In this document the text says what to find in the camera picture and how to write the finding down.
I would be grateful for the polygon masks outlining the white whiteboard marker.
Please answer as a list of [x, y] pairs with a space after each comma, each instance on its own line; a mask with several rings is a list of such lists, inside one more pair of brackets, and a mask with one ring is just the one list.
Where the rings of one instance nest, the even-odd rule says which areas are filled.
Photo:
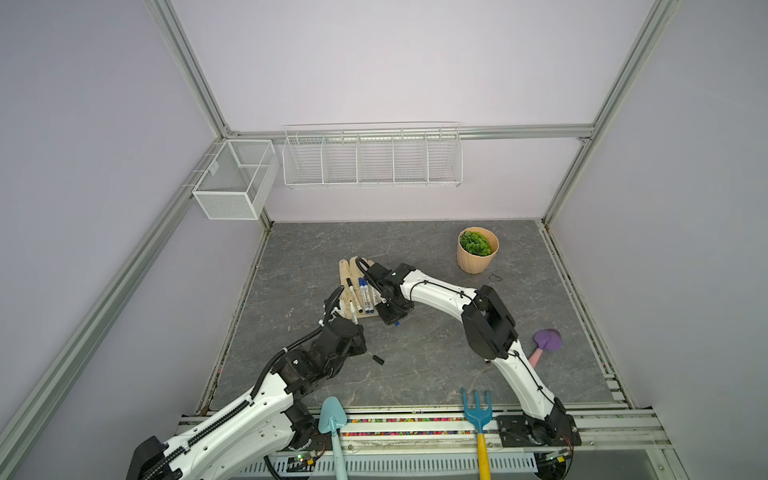
[[364, 313], [364, 308], [362, 304], [359, 302], [357, 294], [355, 292], [354, 284], [351, 280], [351, 277], [346, 278], [346, 283], [350, 292], [351, 300], [355, 300], [355, 303], [357, 304], [357, 312], [358, 313]]
[[352, 315], [353, 323], [356, 325], [359, 325], [358, 316], [357, 316], [357, 304], [355, 303], [355, 300], [349, 301], [349, 310]]
[[363, 299], [365, 312], [371, 314], [374, 312], [374, 306], [369, 292], [369, 285], [364, 278], [359, 278], [358, 284]]

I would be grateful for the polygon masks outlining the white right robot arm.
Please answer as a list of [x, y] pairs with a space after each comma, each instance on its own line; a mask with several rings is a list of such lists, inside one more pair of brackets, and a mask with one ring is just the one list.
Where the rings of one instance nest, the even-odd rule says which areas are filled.
[[393, 324], [421, 303], [458, 320], [471, 350], [496, 366], [512, 388], [522, 409], [523, 435], [535, 445], [581, 444], [575, 419], [548, 389], [525, 356], [515, 321], [490, 286], [478, 289], [454, 285], [402, 263], [388, 269], [357, 258], [355, 264], [382, 301], [379, 317]]

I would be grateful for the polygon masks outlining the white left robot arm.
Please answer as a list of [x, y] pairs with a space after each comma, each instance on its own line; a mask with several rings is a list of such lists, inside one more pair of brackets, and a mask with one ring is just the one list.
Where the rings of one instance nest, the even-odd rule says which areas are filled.
[[367, 351], [364, 327], [334, 317], [279, 350], [251, 389], [190, 430], [134, 450], [128, 479], [229, 479], [286, 447], [303, 447], [317, 433], [301, 403], [347, 358]]

